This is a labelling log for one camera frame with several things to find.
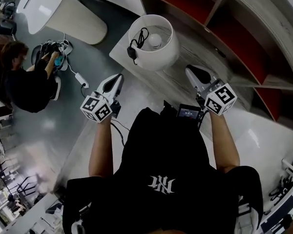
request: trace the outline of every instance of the lamp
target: lamp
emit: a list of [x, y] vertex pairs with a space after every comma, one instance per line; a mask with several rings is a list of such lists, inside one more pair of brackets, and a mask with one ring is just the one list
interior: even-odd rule
[[170, 22], [159, 15], [145, 15], [135, 20], [128, 39], [128, 55], [143, 69], [163, 70], [179, 57], [176, 33]]

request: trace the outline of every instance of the white lampshade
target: white lampshade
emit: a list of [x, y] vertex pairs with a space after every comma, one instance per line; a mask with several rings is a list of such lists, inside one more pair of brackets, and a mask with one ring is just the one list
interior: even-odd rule
[[145, 15], [138, 18], [129, 29], [129, 43], [133, 39], [138, 40], [137, 36], [144, 27], [149, 31], [149, 37], [154, 34], [151, 39], [146, 39], [144, 45], [151, 46], [153, 42], [157, 44], [160, 40], [163, 42], [159, 48], [142, 47], [141, 49], [133, 43], [131, 47], [136, 51], [137, 56], [135, 63], [151, 71], [170, 67], [179, 57], [178, 39], [170, 22], [159, 15]]

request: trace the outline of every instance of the logo on t-shirt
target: logo on t-shirt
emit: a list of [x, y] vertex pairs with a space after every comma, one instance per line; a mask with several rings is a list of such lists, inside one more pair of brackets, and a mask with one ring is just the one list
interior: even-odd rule
[[167, 193], [173, 193], [171, 191], [171, 184], [175, 179], [172, 179], [167, 182], [167, 177], [164, 177], [163, 182], [162, 182], [162, 177], [158, 176], [158, 183], [157, 183], [157, 177], [153, 177], [153, 176], [151, 176], [151, 177], [153, 178], [153, 183], [148, 186], [153, 187], [153, 188], [155, 188], [154, 190], [156, 190], [157, 192], [161, 191], [164, 194], [166, 194], [165, 191]]

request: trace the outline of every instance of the white power adapter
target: white power adapter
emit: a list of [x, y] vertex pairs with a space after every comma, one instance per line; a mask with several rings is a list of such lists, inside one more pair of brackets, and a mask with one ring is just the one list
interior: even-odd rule
[[89, 87], [89, 83], [88, 83], [88, 82], [82, 77], [81, 74], [76, 73], [76, 74], [75, 74], [75, 78], [76, 78], [77, 81], [79, 81], [79, 83], [80, 83], [81, 85], [86, 84], [86, 85], [84, 86], [84, 88], [88, 88], [88, 87]]

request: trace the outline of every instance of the black t-shirt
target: black t-shirt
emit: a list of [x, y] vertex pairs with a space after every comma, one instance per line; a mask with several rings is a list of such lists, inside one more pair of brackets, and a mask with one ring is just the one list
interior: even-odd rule
[[19, 108], [37, 113], [44, 109], [49, 100], [47, 90], [47, 72], [23, 69], [8, 71], [4, 81], [6, 93]]
[[86, 233], [233, 233], [241, 180], [260, 187], [253, 168], [224, 174], [211, 167], [196, 124], [147, 108], [135, 119], [112, 177], [68, 181], [64, 231], [70, 233], [78, 211], [92, 202]]

